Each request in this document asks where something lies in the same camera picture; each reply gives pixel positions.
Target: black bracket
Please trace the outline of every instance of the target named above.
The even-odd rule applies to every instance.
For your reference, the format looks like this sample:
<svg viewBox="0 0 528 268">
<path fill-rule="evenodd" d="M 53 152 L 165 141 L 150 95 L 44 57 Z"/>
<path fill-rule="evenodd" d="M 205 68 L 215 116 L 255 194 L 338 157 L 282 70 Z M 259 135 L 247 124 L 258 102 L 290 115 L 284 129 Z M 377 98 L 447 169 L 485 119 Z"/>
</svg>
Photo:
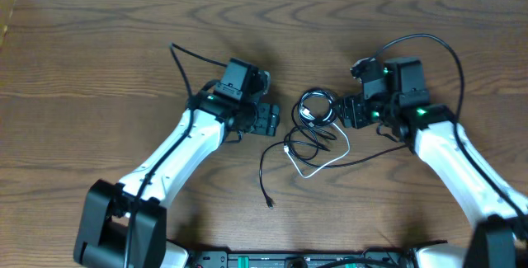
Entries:
<svg viewBox="0 0 528 268">
<path fill-rule="evenodd" d="M 257 106 L 257 120 L 253 126 L 253 134 L 275 136 L 279 126 L 280 108 L 278 105 L 259 103 Z"/>
<path fill-rule="evenodd" d="M 430 96 L 420 59 L 414 57 L 388 59 L 384 66 L 390 74 L 388 78 L 392 93 L 399 94 L 399 108 L 429 104 Z"/>
<path fill-rule="evenodd" d="M 361 129 L 373 123 L 373 119 L 368 116 L 363 93 L 343 96 L 336 100 L 332 108 L 345 128 Z"/>
<path fill-rule="evenodd" d="M 514 268 L 516 251 L 512 226 L 497 215 L 479 223 L 471 239 L 464 267 Z"/>
<path fill-rule="evenodd" d="M 73 259 L 86 267 L 121 268 L 125 255 L 127 228 L 112 222 L 112 216 L 128 211 L 132 196 L 122 185 L 97 181 L 84 201 L 81 223 Z M 136 215 L 130 264 L 139 267 L 159 267 L 166 250 L 167 210 L 155 200 L 142 201 Z"/>
<path fill-rule="evenodd" d="M 222 80 L 214 87 L 214 94 L 241 101 L 243 91 L 248 88 L 252 78 L 251 71 L 258 71 L 258 68 L 239 59 L 231 59 Z"/>
</svg>

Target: black cable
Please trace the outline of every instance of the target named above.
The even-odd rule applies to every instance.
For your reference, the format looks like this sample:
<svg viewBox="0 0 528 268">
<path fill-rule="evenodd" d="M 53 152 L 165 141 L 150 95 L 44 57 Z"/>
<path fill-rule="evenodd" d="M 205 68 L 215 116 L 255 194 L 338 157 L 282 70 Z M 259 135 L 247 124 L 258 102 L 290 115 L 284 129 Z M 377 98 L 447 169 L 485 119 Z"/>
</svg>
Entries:
<svg viewBox="0 0 528 268">
<path fill-rule="evenodd" d="M 379 136 L 383 136 L 383 137 L 386 137 L 387 139 L 389 139 L 390 141 L 392 142 L 395 142 L 397 143 L 398 140 L 396 140 L 396 138 L 394 138 L 391 134 L 388 134 L 388 133 L 381 133 L 381 128 L 383 128 L 383 123 L 379 123 L 378 124 L 378 128 L 376 128 L 376 133 L 379 135 Z"/>
<path fill-rule="evenodd" d="M 453 134 L 455 135 L 456 144 L 459 147 L 460 151 L 468 159 L 468 161 L 471 164 L 471 166 L 473 166 L 475 168 L 475 170 L 480 174 L 480 176 L 492 187 L 493 190 L 495 190 L 495 192 L 497 192 L 499 197 L 501 197 L 504 201 L 506 201 L 513 208 L 513 210 L 515 210 L 515 212 L 516 212 L 517 216 L 519 217 L 519 219 L 521 220 L 521 224 L 522 224 L 522 226 L 524 228 L 524 232 L 525 232 L 524 235 L 525 235 L 525 237 L 528 236 L 528 222 L 526 222 L 526 218 L 525 218 L 525 215 L 522 212 L 522 210 L 512 201 L 512 199 L 507 194 L 505 194 L 499 188 L 499 186 L 497 186 L 497 184 L 495 184 L 495 182 L 492 181 L 492 179 L 488 176 L 488 174 L 486 174 L 486 172 L 484 172 L 484 170 L 476 163 L 476 161 L 473 160 L 471 155 L 469 155 L 469 152 L 465 149 L 464 144 L 460 140 L 459 131 L 457 129 L 457 126 L 458 126 L 458 123 L 459 123 L 459 120 L 460 120 L 460 113 L 462 111 L 462 102 L 464 101 L 465 83 L 464 83 L 464 70 L 462 69 L 462 63 L 460 62 L 459 57 L 456 54 L 456 52 L 444 40 L 442 40 L 442 39 L 440 39 L 440 38 L 438 38 L 438 37 L 436 37 L 434 35 L 431 35 L 431 34 L 418 33 L 418 34 L 406 35 L 404 37 L 400 37 L 400 38 L 397 38 L 396 40 L 390 41 L 388 44 L 384 45 L 381 49 L 378 49 L 374 53 L 374 55 L 372 55 L 370 57 L 370 59 L 368 59 L 368 60 L 376 59 L 380 54 L 382 54 L 389 47 L 391 47 L 393 45 L 396 45 L 399 42 L 402 42 L 402 41 L 405 41 L 405 40 L 410 40 L 410 39 L 413 39 L 413 38 L 430 38 L 430 39 L 438 42 L 439 44 L 441 44 L 445 49 L 447 49 L 447 51 L 449 51 L 449 53 L 453 57 L 453 60 L 456 63 L 456 67 L 458 69 L 458 73 L 459 73 L 459 77 L 460 77 L 459 102 L 458 102 L 458 106 L 456 107 L 455 121 L 453 123 Z"/>
<path fill-rule="evenodd" d="M 223 64 L 223 63 L 220 63 L 220 62 L 216 62 L 214 60 L 211 60 L 211 59 L 206 59 L 204 57 L 201 57 L 199 56 L 198 54 L 194 54 L 186 49 L 183 49 L 181 46 L 179 45 L 176 45 L 174 43 L 172 43 L 169 47 L 169 49 L 171 50 L 171 55 L 172 57 L 174 58 L 174 62 L 176 63 L 178 69 L 180 70 L 180 73 L 181 73 L 181 77 L 183 78 L 183 82 L 185 83 L 185 88 L 187 90 L 187 96 L 188 98 L 192 98 L 192 90 L 191 90 L 191 84 L 189 83 L 189 80 L 187 79 L 187 75 L 185 74 L 185 71 L 183 70 L 183 67 L 182 67 L 182 64 L 180 63 L 180 60 L 178 59 L 178 57 L 176 56 L 176 52 L 174 51 L 174 49 L 179 49 L 181 50 L 182 52 L 186 53 L 186 54 L 189 54 L 193 57 L 196 57 L 198 59 L 201 59 L 203 61 L 206 61 L 206 62 L 209 62 L 209 63 L 212 63 L 212 64 L 215 64 L 215 65 L 219 65 L 219 66 L 224 66 L 224 67 L 227 67 L 227 65 Z M 209 89 L 211 88 L 212 86 L 214 86 L 218 81 L 216 80 L 212 80 L 208 83 L 205 84 L 205 86 L 203 87 L 203 89 Z M 129 261 L 130 261 L 130 249 L 131 249 L 131 246 L 132 246 L 132 232 L 133 232 L 133 229 L 134 229 L 134 225 L 135 225 L 135 218 L 136 218 L 136 215 L 138 213 L 138 210 L 139 210 L 139 203 L 141 201 L 141 196 L 143 195 L 144 191 L 145 191 L 145 188 L 147 187 L 147 185 L 150 183 L 150 180 L 152 179 L 152 176 L 154 176 L 154 173 L 158 170 L 158 168 L 161 166 L 161 164 L 163 164 L 163 162 L 168 158 L 168 156 L 170 156 L 170 154 L 172 152 L 174 152 L 174 150 L 178 147 L 178 145 L 180 145 L 180 143 L 189 135 L 189 133 L 191 132 L 191 129 L 192 129 L 192 124 L 194 123 L 194 110 L 190 110 L 190 114 L 189 114 L 189 125 L 187 126 L 187 128 L 185 129 L 185 131 L 183 132 L 183 134 L 180 136 L 180 138 L 159 158 L 159 160 L 154 164 L 154 166 L 152 167 L 152 169 L 150 169 L 150 171 L 148 171 L 147 174 L 145 174 L 145 177 L 143 179 L 143 181 L 141 182 L 141 185 L 139 186 L 139 189 L 138 189 L 138 193 L 136 194 L 136 196 L 134 197 L 134 202 L 132 204 L 132 210 L 130 211 L 130 219 L 129 219 L 129 227 L 128 227 L 128 230 L 126 232 L 126 242 L 125 242 L 125 259 L 123 261 L 123 267 L 124 268 L 128 268 L 129 267 Z"/>
<path fill-rule="evenodd" d="M 378 260 L 372 260 L 372 259 L 362 259 L 362 258 L 353 258 L 353 259 L 345 259 L 340 261 L 333 261 L 331 263 L 318 266 L 317 268 L 333 268 L 337 266 L 344 266 L 346 264 L 368 264 L 368 265 L 376 265 L 380 267 L 388 267 L 388 268 L 394 268 L 398 267 L 395 264 L 387 263 L 385 261 L 378 261 Z"/>
<path fill-rule="evenodd" d="M 365 249 L 363 251 L 363 253 L 361 253 L 361 256 L 362 258 L 366 258 L 366 254 L 369 253 L 369 252 L 372 252 L 373 249 L 378 249 L 378 250 L 381 250 L 383 252 L 385 252 L 387 254 L 387 256 L 389 256 L 389 259 L 395 264 L 397 265 L 398 263 L 393 259 L 393 257 L 389 254 L 389 252 L 387 252 L 387 250 L 384 248 L 384 247 L 368 247 L 367 249 Z"/>
<path fill-rule="evenodd" d="M 238 139 L 224 141 L 224 143 L 240 143 L 242 141 L 242 135 L 243 135 L 242 130 L 238 130 L 237 131 L 237 135 L 238 135 Z"/>
<path fill-rule="evenodd" d="M 202 61 L 206 61 L 206 62 L 212 63 L 214 65 L 218 65 L 218 66 L 221 66 L 221 67 L 228 67 L 228 65 L 226 65 L 224 63 L 221 63 L 221 62 L 218 62 L 218 61 L 214 61 L 213 59 L 207 59 L 207 58 L 202 57 L 202 56 L 200 56 L 198 54 L 195 54 L 195 53 L 193 53 L 191 51 L 188 51 L 187 49 L 182 48 L 180 45 L 171 44 L 171 46 L 176 48 L 176 49 L 179 49 L 180 51 L 182 51 L 182 52 L 184 52 L 186 54 L 189 54 L 189 55 L 191 55 L 191 56 L 193 56 L 193 57 L 195 57 L 197 59 L 200 59 Z"/>
<path fill-rule="evenodd" d="M 306 115 L 304 115 L 302 113 L 303 109 L 306 108 L 304 106 L 304 101 L 309 99 L 309 98 L 312 98 L 312 97 L 323 97 L 323 98 L 328 100 L 329 108 L 328 108 L 328 111 L 323 116 L 309 118 L 309 117 L 307 117 Z M 314 89 L 310 89 L 310 90 L 306 91 L 303 94 L 303 96 L 301 96 L 299 101 L 297 101 L 294 104 L 294 106 L 292 107 L 292 109 L 291 109 L 291 120 L 294 123 L 294 128 L 292 128 L 291 131 L 288 134 L 285 135 L 283 141 L 280 141 L 280 142 L 277 142 L 277 143 L 274 143 L 274 144 L 270 145 L 262 153 L 260 167 L 259 167 L 259 171 L 258 171 L 258 177 L 259 177 L 259 182 L 260 182 L 262 194 L 264 195 L 264 198 L 266 199 L 267 207 L 269 207 L 270 209 L 273 209 L 273 205 L 274 205 L 275 202 L 266 193 L 266 190 L 264 189 L 264 185 L 263 185 L 263 182 L 262 182 L 262 164 L 264 163 L 264 156 L 270 150 L 270 148 L 274 148 L 275 146 L 277 146 L 279 144 L 282 144 L 282 145 L 287 145 L 290 155 L 293 158 L 296 158 L 299 161 L 301 161 L 304 165 L 309 166 L 309 167 L 313 167 L 313 168 L 321 167 L 322 165 L 313 164 L 313 163 L 311 163 L 309 161 L 312 160 L 313 158 L 315 158 L 318 155 L 319 150 L 323 150 L 323 151 L 327 151 L 327 152 L 330 151 L 330 149 L 328 149 L 324 144 L 319 142 L 318 137 L 322 138 L 322 139 L 325 139 L 325 140 L 330 140 L 330 141 L 337 140 L 337 136 L 336 135 L 334 135 L 334 134 L 322 129 L 322 128 L 326 127 L 326 126 L 331 125 L 333 122 L 335 122 L 335 120 L 337 118 L 336 113 L 332 109 L 332 104 L 333 104 L 333 101 L 334 101 L 335 97 L 336 97 L 335 94 L 333 94 L 332 92 L 325 91 L 325 90 L 319 89 L 319 88 L 314 88 Z M 295 120 L 295 108 L 297 108 L 297 111 L 298 111 L 297 115 L 299 117 L 299 121 L 301 122 L 301 125 Z M 293 140 L 292 137 L 297 132 L 300 132 L 304 137 L 306 137 L 309 140 L 309 142 Z M 308 146 L 308 147 L 311 147 L 311 148 L 315 148 L 315 150 L 314 150 L 312 155 L 310 155 L 308 157 L 303 157 L 295 150 L 295 144 L 299 144 L 299 145 L 304 145 L 304 146 Z M 359 163 L 362 163 L 362 162 L 369 161 L 369 160 L 371 160 L 373 158 L 379 157 L 379 156 L 381 156 L 383 154 L 390 153 L 390 152 L 393 152 L 395 150 L 399 150 L 399 149 L 406 148 L 406 147 L 407 147 L 407 145 L 401 145 L 401 146 L 398 146 L 396 148 L 390 148 L 390 149 L 384 150 L 383 152 L 376 153 L 376 154 L 374 154 L 372 156 L 369 156 L 367 158 L 362 158 L 362 159 L 354 161 L 354 162 L 348 162 L 348 163 L 337 164 L 337 165 L 327 165 L 324 169 L 341 168 L 341 167 L 348 167 L 348 166 L 356 165 L 356 164 L 359 164 Z"/>
</svg>

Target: wood grain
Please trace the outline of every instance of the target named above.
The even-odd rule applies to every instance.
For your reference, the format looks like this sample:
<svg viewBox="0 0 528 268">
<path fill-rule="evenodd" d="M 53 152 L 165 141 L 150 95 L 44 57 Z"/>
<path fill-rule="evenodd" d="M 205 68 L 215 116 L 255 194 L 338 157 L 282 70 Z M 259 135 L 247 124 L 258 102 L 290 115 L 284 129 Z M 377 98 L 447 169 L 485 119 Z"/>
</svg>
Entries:
<svg viewBox="0 0 528 268">
<path fill-rule="evenodd" d="M 170 209 L 168 237 L 232 250 L 358 250 L 427 239 L 465 245 L 471 230 L 435 173 L 398 151 L 301 180 L 280 149 L 290 108 L 309 87 L 360 85 L 356 60 L 401 35 L 428 32 L 460 54 L 462 115 L 474 145 L 528 193 L 528 0 L 18 0 L 0 54 L 0 266 L 75 266 L 87 189 L 140 164 L 179 121 L 185 90 L 167 45 L 238 57 L 271 72 L 277 138 L 247 135 L 202 163 Z M 455 106 L 449 55 L 414 40 L 386 56 L 420 56 L 434 101 Z M 223 69 L 182 56 L 194 90 Z M 348 130 L 348 161 L 390 148 Z M 339 154 L 343 142 L 332 145 Z"/>
</svg>

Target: green led light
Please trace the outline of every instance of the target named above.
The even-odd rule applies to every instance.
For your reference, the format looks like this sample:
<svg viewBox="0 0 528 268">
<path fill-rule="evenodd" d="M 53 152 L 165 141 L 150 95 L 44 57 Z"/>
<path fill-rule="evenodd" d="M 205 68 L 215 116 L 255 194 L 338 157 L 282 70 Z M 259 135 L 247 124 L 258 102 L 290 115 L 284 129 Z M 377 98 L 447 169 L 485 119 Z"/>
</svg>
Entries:
<svg viewBox="0 0 528 268">
<path fill-rule="evenodd" d="M 425 115 L 427 113 L 427 111 L 423 110 L 422 108 L 418 108 L 416 112 L 418 113 L 418 115 Z"/>
<path fill-rule="evenodd" d="M 371 116 L 372 120 L 378 120 L 380 117 L 380 113 L 378 111 L 372 111 Z"/>
</svg>

